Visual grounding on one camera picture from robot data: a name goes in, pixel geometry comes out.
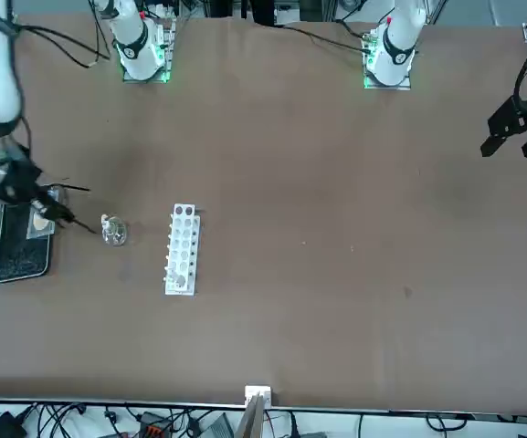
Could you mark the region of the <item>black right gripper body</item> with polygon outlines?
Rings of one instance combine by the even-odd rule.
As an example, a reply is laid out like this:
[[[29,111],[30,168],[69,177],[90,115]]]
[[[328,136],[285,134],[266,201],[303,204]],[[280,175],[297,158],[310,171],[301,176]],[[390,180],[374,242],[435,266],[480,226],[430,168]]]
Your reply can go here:
[[[5,203],[41,201],[44,189],[37,183],[41,173],[31,160],[11,160],[0,182],[0,200]]]

